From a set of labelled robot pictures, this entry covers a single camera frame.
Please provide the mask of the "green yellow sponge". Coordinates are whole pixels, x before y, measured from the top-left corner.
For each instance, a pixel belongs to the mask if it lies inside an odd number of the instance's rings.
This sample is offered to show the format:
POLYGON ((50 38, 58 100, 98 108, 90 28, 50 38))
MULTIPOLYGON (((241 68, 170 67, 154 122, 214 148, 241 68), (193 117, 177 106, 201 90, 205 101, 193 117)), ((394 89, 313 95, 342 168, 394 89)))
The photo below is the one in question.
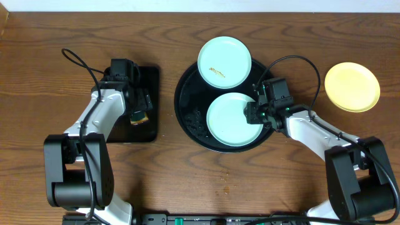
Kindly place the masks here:
POLYGON ((138 111, 131 114, 130 123, 131 125, 137 125, 145 123, 149 120, 147 112, 145 111, 138 111))

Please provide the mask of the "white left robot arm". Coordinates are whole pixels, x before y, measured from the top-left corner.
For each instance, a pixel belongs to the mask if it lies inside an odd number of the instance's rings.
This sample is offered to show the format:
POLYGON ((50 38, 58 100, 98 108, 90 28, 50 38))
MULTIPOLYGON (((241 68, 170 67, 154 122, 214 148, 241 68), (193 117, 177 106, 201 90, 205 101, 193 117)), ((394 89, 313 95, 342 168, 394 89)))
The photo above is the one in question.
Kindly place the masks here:
POLYGON ((104 76, 63 134, 44 140, 46 197, 78 213, 72 224, 137 224, 133 206, 114 192, 107 142, 147 143, 158 129, 159 76, 104 76))

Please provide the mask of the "green plate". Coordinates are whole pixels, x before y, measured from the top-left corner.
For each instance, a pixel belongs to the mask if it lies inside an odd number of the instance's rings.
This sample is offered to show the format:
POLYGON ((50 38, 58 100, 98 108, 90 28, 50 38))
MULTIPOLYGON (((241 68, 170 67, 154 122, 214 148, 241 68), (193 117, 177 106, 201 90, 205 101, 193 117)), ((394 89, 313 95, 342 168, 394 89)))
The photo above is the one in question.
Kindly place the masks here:
POLYGON ((209 40, 197 57, 201 77, 218 89, 231 89, 249 76, 252 58, 248 48, 238 39, 219 36, 209 40))
POLYGON ((247 103, 254 99, 238 92, 217 97, 206 114, 207 127, 220 143, 241 147, 253 142, 263 130, 262 124, 248 124, 244 115, 247 103))

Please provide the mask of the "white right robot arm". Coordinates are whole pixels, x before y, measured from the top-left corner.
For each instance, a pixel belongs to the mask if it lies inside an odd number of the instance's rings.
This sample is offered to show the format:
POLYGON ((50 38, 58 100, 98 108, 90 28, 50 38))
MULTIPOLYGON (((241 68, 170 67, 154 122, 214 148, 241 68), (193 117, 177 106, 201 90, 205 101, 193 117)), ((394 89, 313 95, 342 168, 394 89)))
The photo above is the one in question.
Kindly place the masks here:
POLYGON ((249 124, 262 124, 299 141, 326 167, 329 199, 304 216, 272 217, 307 224, 389 224, 399 216, 399 188, 383 142, 346 134, 289 98, 249 102, 249 124))

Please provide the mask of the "yellow plate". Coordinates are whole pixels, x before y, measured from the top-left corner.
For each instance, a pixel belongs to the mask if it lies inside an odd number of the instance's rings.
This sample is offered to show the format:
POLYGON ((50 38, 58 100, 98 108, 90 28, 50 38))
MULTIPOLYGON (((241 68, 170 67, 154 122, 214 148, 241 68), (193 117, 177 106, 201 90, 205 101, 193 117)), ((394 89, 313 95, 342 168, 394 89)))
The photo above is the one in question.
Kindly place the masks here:
POLYGON ((335 106, 352 113, 373 108, 381 93, 376 76, 368 68, 354 62, 333 66, 326 74, 324 87, 335 106))

